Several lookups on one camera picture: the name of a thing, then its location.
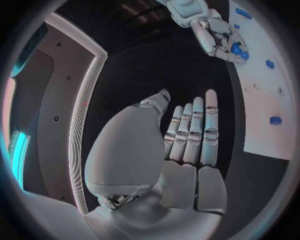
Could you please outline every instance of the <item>white panel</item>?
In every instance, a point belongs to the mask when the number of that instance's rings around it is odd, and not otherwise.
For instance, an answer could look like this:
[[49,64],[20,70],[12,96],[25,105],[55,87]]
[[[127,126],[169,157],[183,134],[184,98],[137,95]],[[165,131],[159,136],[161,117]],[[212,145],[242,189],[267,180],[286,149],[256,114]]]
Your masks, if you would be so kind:
[[[290,160],[296,120],[284,59],[258,22],[237,14],[236,8],[244,9],[233,1],[229,3],[229,23],[240,26],[238,32],[250,55],[245,65],[235,64],[245,105],[244,151]],[[274,63],[273,69],[266,65],[266,60]],[[271,125],[273,116],[280,117],[282,124]]]

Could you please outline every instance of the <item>blue block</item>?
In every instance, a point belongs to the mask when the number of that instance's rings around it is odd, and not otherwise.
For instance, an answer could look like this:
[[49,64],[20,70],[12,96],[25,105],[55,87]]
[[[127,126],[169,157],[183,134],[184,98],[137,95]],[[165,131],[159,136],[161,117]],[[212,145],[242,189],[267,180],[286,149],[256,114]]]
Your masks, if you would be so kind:
[[239,15],[244,16],[244,17],[247,18],[247,19],[252,19],[252,16],[251,16],[248,12],[246,12],[246,11],[244,11],[244,10],[242,10],[242,9],[236,8],[236,9],[235,9],[235,12],[236,12],[237,14],[239,14]]
[[270,117],[270,124],[271,125],[279,125],[281,124],[283,121],[280,118],[280,116],[272,116]]
[[270,61],[269,59],[265,61],[265,64],[270,68],[273,69],[275,67],[274,62]]

